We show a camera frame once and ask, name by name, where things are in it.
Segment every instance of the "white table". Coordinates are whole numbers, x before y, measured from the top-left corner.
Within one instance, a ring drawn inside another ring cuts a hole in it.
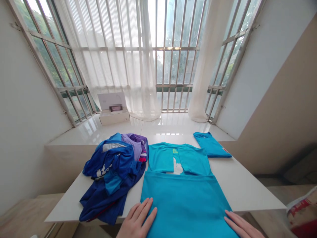
[[[142,135],[148,138],[150,144],[156,144],[159,142],[174,144],[187,143],[199,148],[198,143],[192,135]],[[266,187],[264,187],[235,158],[209,158],[209,164],[212,173],[216,176],[221,189],[234,212],[242,214],[250,211],[286,209],[285,205],[280,202]],[[117,223],[122,222],[131,207],[140,202],[143,179],[144,175],[128,192],[123,215],[118,217]],[[92,183],[93,180],[80,173],[45,221],[78,221],[83,209],[79,200]],[[100,224],[103,223],[97,219],[87,223],[87,225]]]

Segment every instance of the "window frame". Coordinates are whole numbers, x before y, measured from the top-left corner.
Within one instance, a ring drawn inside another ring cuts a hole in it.
[[[184,9],[183,9],[183,17],[182,17],[182,28],[181,28],[181,36],[180,36],[180,46],[175,47],[174,46],[174,36],[175,36],[175,22],[176,22],[176,11],[177,11],[177,0],[175,0],[175,5],[174,5],[174,15],[173,15],[173,33],[172,33],[172,46],[171,47],[166,47],[166,18],[167,18],[167,0],[165,0],[165,16],[164,16],[164,42],[163,42],[163,47],[158,47],[158,0],[156,0],[156,8],[155,8],[155,46],[153,47],[153,52],[155,52],[155,82],[156,82],[156,91],[157,93],[161,92],[161,112],[162,113],[170,113],[170,112],[187,112],[188,106],[189,106],[189,95],[190,92],[193,89],[193,82],[192,82],[192,77],[193,77],[193,71],[194,71],[194,66],[196,62],[196,55],[200,50],[199,47],[199,39],[200,39],[200,33],[201,33],[201,26],[203,24],[203,20],[206,14],[206,8],[207,6],[207,1],[203,1],[203,7],[202,7],[202,13],[201,17],[199,20],[199,28],[198,28],[198,35],[197,35],[197,42],[196,46],[190,47],[191,45],[191,39],[192,39],[192,32],[193,32],[193,24],[194,24],[194,17],[195,17],[195,10],[196,10],[196,4],[197,0],[194,0],[194,7],[192,11],[192,19],[191,19],[191,27],[189,31],[189,42],[187,47],[182,47],[182,41],[183,41],[183,34],[184,34],[184,24],[185,24],[185,15],[186,15],[186,6],[187,6],[187,0],[184,2]],[[162,63],[162,84],[158,84],[157,82],[157,71],[158,71],[158,51],[163,52],[163,63]],[[168,84],[164,84],[164,71],[165,71],[165,53],[167,51],[171,51],[171,63],[170,63],[170,68],[169,70],[169,81]],[[171,76],[172,76],[172,63],[173,63],[173,52],[174,51],[179,51],[178,55],[178,63],[177,63],[177,73],[176,73],[176,82],[175,84],[171,84]],[[190,68],[190,81],[189,83],[185,83],[185,76],[186,76],[186,70],[187,70],[187,64],[188,64],[188,56],[190,52],[194,51],[194,59],[193,59],[193,64]],[[180,67],[180,59],[181,59],[181,52],[186,52],[186,60],[185,60],[185,69],[184,69],[184,76],[183,76],[183,82],[182,84],[177,84],[178,77],[179,77],[179,67]],[[180,100],[179,100],[179,105],[178,107],[175,108],[175,101],[176,101],[176,93],[179,92],[179,88],[181,88],[180,92]],[[167,95],[167,108],[163,108],[163,101],[164,101],[164,92],[168,92]],[[173,100],[173,108],[169,108],[170,104],[170,93],[174,92],[174,100]],[[182,108],[182,99],[183,99],[183,94],[185,93],[186,95],[186,102],[185,102],[185,107]]]
[[[242,0],[238,0],[238,2],[237,2],[237,6],[236,6],[236,9],[235,9],[232,21],[230,23],[230,28],[229,28],[228,34],[226,36],[226,39],[222,43],[222,46],[224,46],[224,47],[222,49],[222,52],[220,53],[221,57],[219,58],[219,62],[218,62],[218,65],[217,65],[217,70],[215,71],[215,74],[213,74],[214,75],[214,79],[212,78],[213,79],[213,85],[209,85],[208,86],[208,90],[207,90],[207,92],[210,92],[210,93],[209,93],[209,97],[208,97],[208,100],[207,100],[207,103],[206,103],[206,106],[205,106],[205,112],[206,112],[206,115],[208,117],[208,122],[210,122],[212,125],[216,124],[216,122],[217,122],[217,120],[219,118],[219,114],[221,112],[221,109],[224,107],[224,102],[226,100],[226,97],[228,95],[228,92],[230,90],[232,82],[234,80],[234,77],[237,74],[237,71],[238,71],[240,63],[242,61],[243,55],[245,53],[247,44],[248,44],[248,42],[250,40],[251,33],[252,33],[252,31],[253,31],[253,29],[255,27],[256,20],[257,20],[257,18],[259,16],[259,14],[260,14],[260,12],[261,12],[266,0],[258,0],[257,1],[256,7],[255,7],[254,12],[252,14],[252,17],[250,19],[248,27],[245,30],[241,31],[243,22],[245,20],[246,14],[248,12],[248,9],[249,9],[249,6],[250,6],[250,3],[251,3],[252,0],[248,0],[247,1],[246,6],[245,6],[244,11],[243,11],[243,14],[242,14],[242,17],[241,17],[241,20],[240,20],[238,28],[237,28],[237,33],[230,37],[230,34],[231,34],[231,31],[232,31],[232,28],[233,28],[233,25],[234,25],[234,22],[235,22],[235,18],[237,16],[241,1]],[[236,56],[236,58],[234,60],[233,67],[232,67],[232,69],[230,71],[230,74],[228,76],[227,83],[226,83],[225,86],[222,86],[222,82],[223,82],[223,79],[225,77],[225,72],[226,72],[226,70],[228,68],[229,61],[231,59],[234,47],[236,45],[237,40],[240,37],[244,37],[244,38],[242,40],[240,48],[238,49],[237,56]],[[224,52],[226,50],[226,46],[229,43],[231,43],[231,42],[233,42],[233,43],[232,43],[232,46],[231,46],[231,49],[230,49],[230,52],[229,52],[229,55],[228,55],[228,60],[227,60],[227,62],[225,64],[225,67],[224,67],[224,70],[223,70],[223,74],[222,74],[221,79],[220,79],[219,85],[214,85],[215,82],[216,82],[216,79],[217,79],[217,75],[218,75],[218,72],[219,72],[219,69],[220,69],[220,66],[221,66],[222,59],[224,57]],[[208,104],[210,103],[210,98],[211,98],[212,94],[215,94],[215,97],[213,98],[210,111],[207,112]],[[216,104],[216,100],[217,100],[218,95],[221,95],[221,99],[219,100],[219,103],[218,103],[218,106],[216,108],[214,117],[211,117],[211,114],[212,114],[214,106]]]
[[[63,26],[62,26],[62,22],[60,21],[59,19],[59,16],[58,16],[58,12],[56,10],[56,7],[54,5],[54,2],[52,0],[45,0],[47,5],[48,5],[48,8],[51,12],[51,15],[52,15],[52,19],[54,21],[54,23],[56,24],[56,28],[58,30],[58,33],[59,33],[59,36],[61,38],[62,41],[59,41],[59,40],[56,40],[55,39],[55,36],[53,35],[53,32],[52,32],[52,28],[50,26],[50,24],[48,23],[48,20],[47,20],[47,17],[44,13],[44,10],[42,8],[42,5],[40,3],[39,0],[35,0],[36,3],[37,3],[37,6],[40,10],[40,14],[42,15],[43,17],[43,20],[45,22],[45,25],[50,33],[50,35],[52,36],[52,38],[50,37],[47,37],[45,36],[44,34],[41,33],[41,29],[38,25],[38,22],[32,12],[32,8],[30,7],[29,3],[27,0],[23,0],[27,10],[28,10],[28,13],[37,29],[38,32],[36,31],[33,31],[31,29],[29,29],[26,25],[26,22],[25,20],[23,19],[23,16],[21,15],[21,13],[19,12],[19,9],[18,7],[16,6],[14,0],[7,0],[7,3],[13,13],[13,16],[15,17],[16,19],[16,24],[18,25],[19,27],[19,30],[23,33],[23,35],[25,36],[26,38],[26,41],[27,43],[29,44],[29,47],[36,59],[36,61],[38,62],[45,78],[47,79],[48,83],[50,84],[50,86],[52,87],[52,89],[54,90],[63,110],[64,110],[64,113],[66,114],[66,116],[68,117],[72,127],[77,127],[79,124],[81,124],[82,122],[84,122],[85,120],[89,119],[90,117],[92,117],[97,111],[98,111],[98,108],[95,106],[95,103],[93,101],[93,98],[90,94],[90,91],[85,83],[85,79],[84,77],[82,76],[82,73],[80,71],[80,69],[78,68],[77,66],[77,63],[76,63],[76,60],[75,60],[75,57],[73,56],[73,52],[72,52],[72,47],[68,44],[68,41],[67,41],[67,37],[64,33],[64,29],[63,29]],[[44,44],[44,47],[54,65],[54,68],[56,69],[56,72],[59,76],[59,79],[63,85],[63,87],[58,87],[57,84],[55,83],[54,79],[53,79],[53,76],[50,72],[50,70],[48,69],[48,66],[44,60],[44,58],[42,57],[41,55],[41,52],[39,51],[39,48],[37,47],[33,37],[36,37],[36,38],[39,38],[42,40],[43,44]],[[65,80],[64,78],[62,77],[61,75],[61,72],[59,71],[58,67],[57,67],[57,64],[52,56],[52,52],[51,50],[49,49],[48,45],[47,45],[47,42],[50,42],[52,44],[54,44],[57,52],[58,52],[58,55],[60,57],[60,60],[63,64],[63,66],[65,67],[65,71],[66,71],[66,74],[68,75],[68,78],[69,78],[69,81],[71,83],[71,87],[68,87],[65,83]],[[73,82],[73,79],[70,75],[70,72],[69,72],[69,69],[67,68],[66,66],[66,63],[65,63],[65,60],[62,56],[62,53],[59,49],[59,46],[61,47],[64,47],[66,53],[67,53],[67,56],[68,56],[68,60],[70,61],[71,63],[71,66],[74,70],[74,74],[76,76],[76,80],[78,81],[78,85],[79,86],[75,86],[74,85],[74,82]],[[68,98],[70,99],[71,101],[71,104],[76,112],[76,115],[78,117],[78,120],[75,121],[75,119],[73,118],[72,114],[70,113],[69,111],[69,108],[66,104],[66,102],[64,101],[64,96],[63,94],[67,94]],[[83,113],[84,113],[84,117],[81,117],[80,116],[80,113],[78,112],[78,109],[75,105],[75,102],[74,100],[72,99],[72,96],[71,94],[75,94],[75,96],[77,97],[78,99],[78,102],[79,102],[79,106],[81,107]],[[84,98],[84,102],[82,102],[80,100],[80,96],[79,95],[83,95],[83,98]],[[86,104],[86,107],[89,111],[89,114],[85,111],[85,108],[84,108],[84,104]]]

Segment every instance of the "folded t-shirt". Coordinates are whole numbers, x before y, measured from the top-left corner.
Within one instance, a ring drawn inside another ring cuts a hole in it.
[[[195,132],[194,137],[201,148],[204,148],[208,158],[231,158],[232,155],[220,145],[211,133]]]

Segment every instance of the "folded turquoise shirt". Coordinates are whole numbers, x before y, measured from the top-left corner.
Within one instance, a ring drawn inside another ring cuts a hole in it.
[[[231,158],[232,155],[220,145],[211,133],[195,132],[194,137],[201,148],[204,148],[208,158]]]
[[[147,238],[238,238],[224,220],[231,211],[216,178],[147,171],[141,202],[152,197],[158,212]]]
[[[174,171],[173,158],[182,165],[185,172],[193,175],[212,175],[204,149],[189,144],[166,142],[149,145],[148,171],[168,173]]]
[[[182,167],[183,173],[175,173]],[[189,144],[149,146],[141,202],[152,197],[158,208],[147,238],[224,237],[238,235],[224,220],[231,207],[210,170],[205,149]]]

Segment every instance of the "sheer white curtain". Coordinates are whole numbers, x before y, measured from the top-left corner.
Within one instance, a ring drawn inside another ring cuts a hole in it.
[[[212,0],[209,4],[188,109],[189,117],[197,122],[208,121],[205,113],[206,92],[223,42],[232,4],[233,0]]]
[[[55,1],[86,84],[98,93],[124,92],[132,117],[161,114],[156,96],[147,1]]]

